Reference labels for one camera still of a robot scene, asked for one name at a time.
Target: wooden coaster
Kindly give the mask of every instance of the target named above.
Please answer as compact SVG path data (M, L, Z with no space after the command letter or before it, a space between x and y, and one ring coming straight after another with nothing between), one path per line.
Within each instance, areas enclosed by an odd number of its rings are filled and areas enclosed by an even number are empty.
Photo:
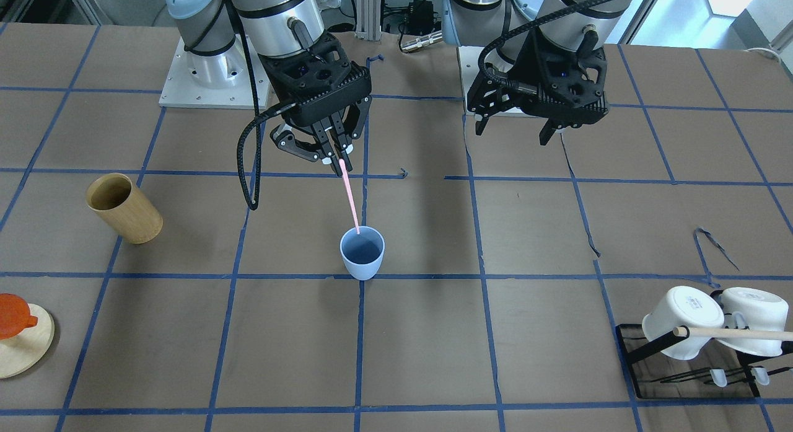
M30 369L42 358L55 336L55 323L47 311L28 304L31 315L39 318L36 327L25 328L13 338L0 341L0 379L16 376Z

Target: bamboo cup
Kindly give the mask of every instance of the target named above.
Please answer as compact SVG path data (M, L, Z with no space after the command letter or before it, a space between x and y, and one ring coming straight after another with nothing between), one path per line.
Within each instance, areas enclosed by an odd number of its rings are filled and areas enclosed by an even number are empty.
M108 173L88 186L85 202L127 242L148 242L162 229L162 215L127 175Z

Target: orange mug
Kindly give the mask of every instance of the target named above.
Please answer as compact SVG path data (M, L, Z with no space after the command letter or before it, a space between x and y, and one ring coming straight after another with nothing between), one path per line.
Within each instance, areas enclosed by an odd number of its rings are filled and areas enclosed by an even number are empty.
M13 338L25 328L36 327L39 319L30 315L30 307L22 297L0 294L0 341Z

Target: pink straw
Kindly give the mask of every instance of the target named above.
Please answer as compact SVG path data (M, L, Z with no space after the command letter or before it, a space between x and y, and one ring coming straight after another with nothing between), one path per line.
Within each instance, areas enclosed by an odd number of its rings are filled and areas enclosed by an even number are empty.
M355 211L355 201L352 198L352 189L349 188L349 176L346 174L346 166L343 159L339 159L339 167L342 169L342 178L344 178L344 187L348 191L349 209L352 211L352 219L355 220L355 232L361 234L361 227L357 225L357 212Z

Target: blue cup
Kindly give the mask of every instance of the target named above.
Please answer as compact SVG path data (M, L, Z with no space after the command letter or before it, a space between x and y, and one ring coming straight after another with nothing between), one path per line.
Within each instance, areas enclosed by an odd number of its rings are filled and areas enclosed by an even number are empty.
M385 240L376 229L361 226L360 234L355 228L345 232L339 249L349 274L358 280L368 280L377 274L383 262Z

